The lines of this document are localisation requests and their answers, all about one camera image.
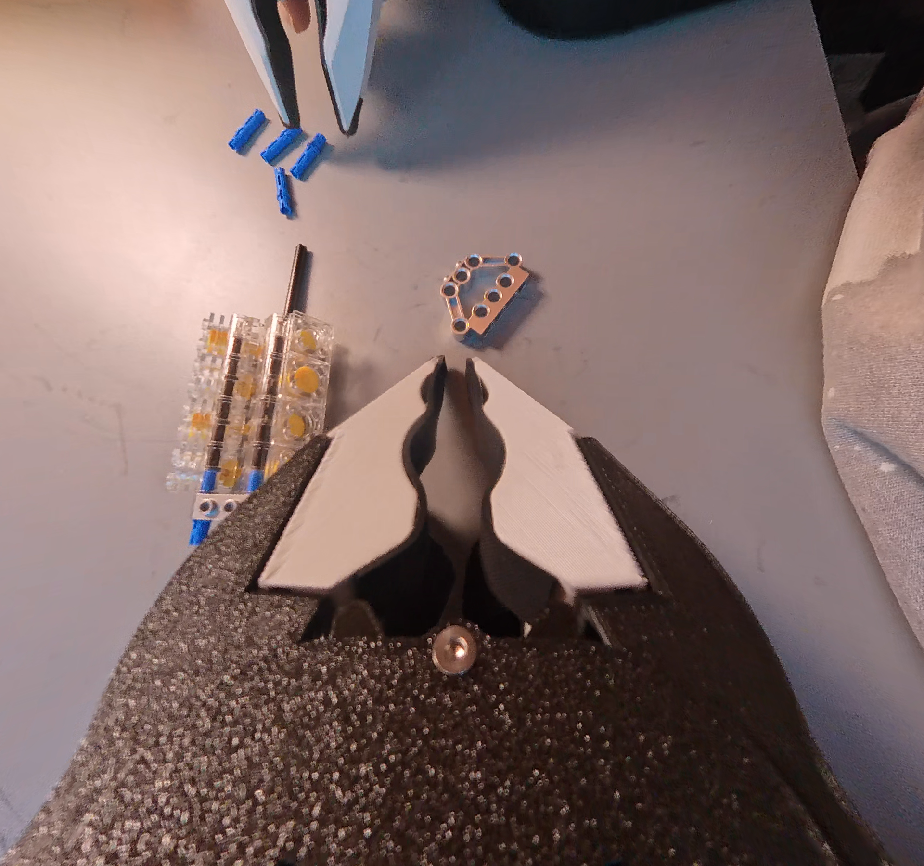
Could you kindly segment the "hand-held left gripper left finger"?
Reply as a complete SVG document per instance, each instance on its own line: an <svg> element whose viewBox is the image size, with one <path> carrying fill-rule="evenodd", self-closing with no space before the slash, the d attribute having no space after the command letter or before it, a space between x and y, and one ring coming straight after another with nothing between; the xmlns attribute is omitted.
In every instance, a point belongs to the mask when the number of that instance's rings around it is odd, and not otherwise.
<svg viewBox="0 0 924 866"><path fill-rule="evenodd" d="M327 593L419 537L445 378L445 358L434 357L330 433L262 589Z"/></svg>

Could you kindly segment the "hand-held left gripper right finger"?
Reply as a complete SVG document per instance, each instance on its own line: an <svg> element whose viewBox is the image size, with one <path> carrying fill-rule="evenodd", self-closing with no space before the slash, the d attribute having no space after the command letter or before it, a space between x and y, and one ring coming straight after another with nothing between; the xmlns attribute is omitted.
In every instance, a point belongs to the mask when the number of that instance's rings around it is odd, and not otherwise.
<svg viewBox="0 0 924 866"><path fill-rule="evenodd" d="M642 589L647 580L574 430L486 362L466 366L490 490L480 554L495 595Z"/></svg>

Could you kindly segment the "clear toy brick engine model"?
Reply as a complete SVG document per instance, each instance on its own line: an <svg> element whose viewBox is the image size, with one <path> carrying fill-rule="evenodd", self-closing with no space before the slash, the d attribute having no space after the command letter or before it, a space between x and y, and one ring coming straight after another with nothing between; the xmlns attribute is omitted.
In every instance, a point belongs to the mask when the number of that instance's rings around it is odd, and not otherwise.
<svg viewBox="0 0 924 866"><path fill-rule="evenodd" d="M311 262L297 245L281 313L202 323L167 477L195 493L192 548L324 428L334 329L306 314Z"/></svg>

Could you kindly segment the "grey perforated toy plate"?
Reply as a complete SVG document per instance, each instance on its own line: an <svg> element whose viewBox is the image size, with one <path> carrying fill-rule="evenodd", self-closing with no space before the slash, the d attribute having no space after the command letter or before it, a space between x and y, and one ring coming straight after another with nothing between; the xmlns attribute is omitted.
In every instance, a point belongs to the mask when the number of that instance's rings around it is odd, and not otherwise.
<svg viewBox="0 0 924 866"><path fill-rule="evenodd" d="M539 276L518 250L468 251L440 284L450 334L474 349L501 348L542 301Z"/></svg>

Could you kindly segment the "grey desk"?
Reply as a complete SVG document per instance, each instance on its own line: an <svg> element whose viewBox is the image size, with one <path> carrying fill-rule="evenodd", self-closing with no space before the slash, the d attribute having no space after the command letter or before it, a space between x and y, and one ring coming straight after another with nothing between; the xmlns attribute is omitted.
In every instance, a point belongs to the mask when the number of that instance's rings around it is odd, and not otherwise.
<svg viewBox="0 0 924 866"><path fill-rule="evenodd" d="M481 474L437 286L467 249L538 287L482 350L596 437L710 546L813 724L865 546L821 437L819 296L853 164L808 0L751 0L592 42L493 0L391 0L358 134L312 33L302 119L333 144L278 213L271 107L222 0L2 0L2 848L82 738L188 553L165 489L202 319L281 306L294 246L334 326L328 421L434 354L424 474L468 552Z"/></svg>

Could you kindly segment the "person in grey hoodie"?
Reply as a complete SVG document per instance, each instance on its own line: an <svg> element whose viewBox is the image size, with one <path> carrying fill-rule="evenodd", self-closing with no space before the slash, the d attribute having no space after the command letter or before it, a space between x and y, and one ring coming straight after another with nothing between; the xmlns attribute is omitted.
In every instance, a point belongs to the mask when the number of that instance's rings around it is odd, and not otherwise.
<svg viewBox="0 0 924 866"><path fill-rule="evenodd" d="M872 146L826 284L823 432L923 642L923 108Z"/></svg>

